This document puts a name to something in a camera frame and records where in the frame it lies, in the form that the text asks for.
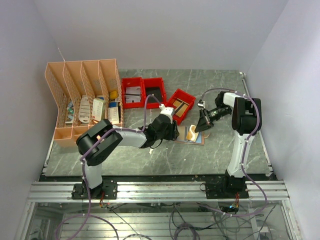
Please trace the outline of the aluminium frame rails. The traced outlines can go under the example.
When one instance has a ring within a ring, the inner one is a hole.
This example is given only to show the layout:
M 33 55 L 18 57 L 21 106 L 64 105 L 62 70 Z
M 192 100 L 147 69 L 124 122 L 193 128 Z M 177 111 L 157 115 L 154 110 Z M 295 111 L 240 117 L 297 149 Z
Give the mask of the aluminium frame rails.
M 107 178 L 107 184 L 116 185 L 116 198 L 110 203 L 164 203 L 164 202 L 213 202 L 217 197 L 207 198 L 207 194 L 201 191 L 203 181 L 179 181 L 174 176 L 173 181 L 120 181 L 115 178 Z M 31 184 L 26 205 L 23 210 L 17 232 L 16 240 L 22 240 L 27 236 L 32 215 L 35 212 L 36 203 L 87 203 L 86 199 L 72 199 L 75 185 L 81 185 L 81 177 L 58 177 L 56 179 L 44 179 Z M 284 215 L 291 239 L 301 240 L 295 214 L 290 202 L 289 193 L 282 180 L 246 181 L 245 192 L 248 201 L 280 201 L 284 205 Z

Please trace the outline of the red plastic bin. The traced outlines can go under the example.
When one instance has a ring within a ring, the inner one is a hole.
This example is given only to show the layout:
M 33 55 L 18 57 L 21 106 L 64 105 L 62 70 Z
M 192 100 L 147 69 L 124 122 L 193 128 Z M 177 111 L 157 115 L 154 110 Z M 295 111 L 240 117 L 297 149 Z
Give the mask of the red plastic bin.
M 145 99 L 148 95 L 152 95 L 157 98 L 161 104 L 167 102 L 167 93 L 165 90 L 165 84 L 162 77 L 153 77 L 153 78 L 143 78 L 142 79 Z M 152 97 L 147 101 L 147 109 L 158 109 L 159 103 Z
M 195 96 L 178 88 L 165 103 L 165 106 L 174 109 L 173 120 L 177 122 L 177 125 L 180 125 L 193 108 L 195 101 Z
M 121 97 L 124 109 L 144 107 L 146 94 L 142 77 L 122 78 L 121 88 Z

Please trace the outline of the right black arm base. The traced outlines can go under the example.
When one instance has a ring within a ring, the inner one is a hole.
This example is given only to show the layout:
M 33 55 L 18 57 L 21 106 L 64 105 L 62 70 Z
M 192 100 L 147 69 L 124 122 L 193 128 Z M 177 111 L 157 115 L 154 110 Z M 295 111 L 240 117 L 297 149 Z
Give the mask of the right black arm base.
M 207 199 L 248 199 L 245 181 L 236 182 L 205 182 L 201 183 L 199 189 L 205 193 Z

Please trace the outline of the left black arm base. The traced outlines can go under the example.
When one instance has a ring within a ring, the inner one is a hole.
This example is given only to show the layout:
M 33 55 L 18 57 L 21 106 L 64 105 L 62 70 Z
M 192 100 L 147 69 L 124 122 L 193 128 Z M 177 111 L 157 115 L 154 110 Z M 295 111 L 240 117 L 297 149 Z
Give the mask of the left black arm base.
M 93 189 L 89 189 L 90 198 L 93 200 L 103 199 L 103 200 L 115 200 L 118 193 L 118 184 L 111 181 L 103 181 L 100 185 Z M 72 200 L 88 200 L 88 190 L 85 182 L 77 183 L 73 186 L 71 193 Z

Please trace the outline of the gold cards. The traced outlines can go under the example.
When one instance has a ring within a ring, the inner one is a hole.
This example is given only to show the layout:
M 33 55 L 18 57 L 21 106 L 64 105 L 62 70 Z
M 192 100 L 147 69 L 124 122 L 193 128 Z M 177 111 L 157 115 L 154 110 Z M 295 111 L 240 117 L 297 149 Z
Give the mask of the gold cards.
M 179 98 L 175 99 L 173 102 L 174 114 L 178 118 L 182 118 L 188 111 L 189 104 Z

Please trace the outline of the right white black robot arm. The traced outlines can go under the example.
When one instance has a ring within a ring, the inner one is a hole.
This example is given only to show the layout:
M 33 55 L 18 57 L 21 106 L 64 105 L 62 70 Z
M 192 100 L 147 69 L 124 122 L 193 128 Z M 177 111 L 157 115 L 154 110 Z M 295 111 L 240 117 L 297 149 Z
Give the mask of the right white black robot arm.
M 195 132 L 209 130 L 214 126 L 215 121 L 231 115 L 234 146 L 231 160 L 222 179 L 217 183 L 206 182 L 203 191 L 208 199 L 246 198 L 246 180 L 248 179 L 246 168 L 249 151 L 262 127 L 261 100 L 223 88 L 214 101 L 216 108 L 207 110 L 203 101 L 204 96 L 205 94 L 197 103 L 199 120 Z

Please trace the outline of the yellow round object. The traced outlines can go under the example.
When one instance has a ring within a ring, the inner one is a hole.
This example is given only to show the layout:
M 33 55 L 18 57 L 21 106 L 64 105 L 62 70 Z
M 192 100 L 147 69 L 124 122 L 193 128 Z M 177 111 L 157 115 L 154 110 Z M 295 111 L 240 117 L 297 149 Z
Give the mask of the yellow round object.
M 111 92 L 109 93 L 109 99 L 110 99 L 111 101 L 115 100 L 118 96 L 119 96 L 119 94 L 118 94 L 118 92 L 117 92 L 116 90 L 111 91 Z

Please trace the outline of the pink mesh desk organizer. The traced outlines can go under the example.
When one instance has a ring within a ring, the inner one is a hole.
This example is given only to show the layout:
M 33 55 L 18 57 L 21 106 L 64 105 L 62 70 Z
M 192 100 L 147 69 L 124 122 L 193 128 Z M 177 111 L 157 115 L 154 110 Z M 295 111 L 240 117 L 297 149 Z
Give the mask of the pink mesh desk organizer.
M 73 147 L 77 138 L 92 128 L 94 99 L 102 97 L 108 105 L 116 93 L 119 120 L 124 126 L 121 78 L 116 59 L 49 62 L 45 79 L 57 105 L 53 141 L 61 147 Z

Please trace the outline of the white black cards stack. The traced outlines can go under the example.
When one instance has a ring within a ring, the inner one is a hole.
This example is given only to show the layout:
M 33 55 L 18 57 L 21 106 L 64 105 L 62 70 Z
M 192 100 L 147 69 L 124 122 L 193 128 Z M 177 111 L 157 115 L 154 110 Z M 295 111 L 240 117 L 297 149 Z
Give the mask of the white black cards stack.
M 125 89 L 124 99 L 126 103 L 139 103 L 141 101 L 141 87 L 127 87 Z

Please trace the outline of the white oval package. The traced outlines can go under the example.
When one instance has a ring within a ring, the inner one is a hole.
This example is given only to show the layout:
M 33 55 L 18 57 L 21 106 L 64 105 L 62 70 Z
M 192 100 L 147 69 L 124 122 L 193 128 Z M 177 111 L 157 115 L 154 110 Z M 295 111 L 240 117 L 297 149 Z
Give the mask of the white oval package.
M 78 120 L 81 124 L 88 124 L 90 122 L 90 102 L 86 95 L 83 95 L 80 100 Z

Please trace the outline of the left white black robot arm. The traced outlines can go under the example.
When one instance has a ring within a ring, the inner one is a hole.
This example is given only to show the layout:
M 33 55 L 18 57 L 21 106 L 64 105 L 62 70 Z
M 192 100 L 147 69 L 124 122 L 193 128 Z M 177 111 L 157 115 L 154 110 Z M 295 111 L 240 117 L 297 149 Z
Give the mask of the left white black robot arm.
M 117 147 L 154 148 L 157 141 L 175 141 L 179 136 L 178 124 L 160 114 L 147 126 L 136 129 L 112 125 L 104 119 L 76 140 L 81 155 L 82 187 L 80 197 L 96 199 L 106 193 L 102 177 L 102 163 Z

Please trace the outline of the white green box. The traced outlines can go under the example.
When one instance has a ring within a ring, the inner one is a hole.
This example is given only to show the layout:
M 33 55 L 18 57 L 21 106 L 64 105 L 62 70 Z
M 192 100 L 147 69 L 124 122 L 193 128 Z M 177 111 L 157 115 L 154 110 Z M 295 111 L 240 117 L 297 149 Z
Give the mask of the white green box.
M 101 98 L 94 98 L 92 105 L 92 119 L 99 122 L 105 118 L 106 101 Z

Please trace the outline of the gold VIP card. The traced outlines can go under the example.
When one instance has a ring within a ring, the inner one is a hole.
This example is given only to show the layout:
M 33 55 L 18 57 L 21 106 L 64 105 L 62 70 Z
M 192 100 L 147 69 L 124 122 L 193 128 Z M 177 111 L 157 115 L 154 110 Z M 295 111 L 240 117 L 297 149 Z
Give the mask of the gold VIP card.
M 199 132 L 196 132 L 196 126 L 192 124 L 189 127 L 188 133 L 186 135 L 186 139 L 191 142 L 196 142 L 198 135 L 199 135 Z

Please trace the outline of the brown leather card holder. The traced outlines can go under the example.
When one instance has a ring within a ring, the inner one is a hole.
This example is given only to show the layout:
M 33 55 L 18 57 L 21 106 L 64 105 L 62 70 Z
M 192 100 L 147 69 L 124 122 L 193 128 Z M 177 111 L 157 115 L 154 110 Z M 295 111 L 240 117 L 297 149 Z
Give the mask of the brown leather card holder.
M 177 143 L 182 143 L 182 144 L 191 144 L 191 145 L 201 145 L 203 146 L 205 144 L 205 139 L 208 137 L 208 135 L 205 135 L 203 132 L 199 132 L 198 138 L 196 142 L 188 141 L 186 139 L 187 133 L 189 131 L 191 125 L 180 125 L 177 127 L 178 132 L 179 132 L 179 137 L 176 139 Z

